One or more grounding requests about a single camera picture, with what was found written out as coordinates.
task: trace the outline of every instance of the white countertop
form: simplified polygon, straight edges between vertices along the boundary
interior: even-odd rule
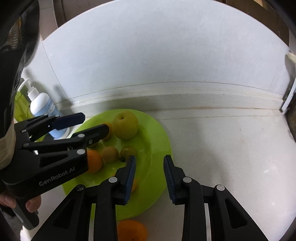
[[[165,128],[176,166],[203,185],[225,185],[269,241],[282,237],[296,216],[296,143],[279,111],[230,108],[147,113]],[[42,195],[41,224],[64,197],[61,186]],[[134,219],[147,227],[147,241],[180,241],[183,216],[184,207],[174,206],[165,190]],[[23,230],[22,240],[30,240],[37,229]]]

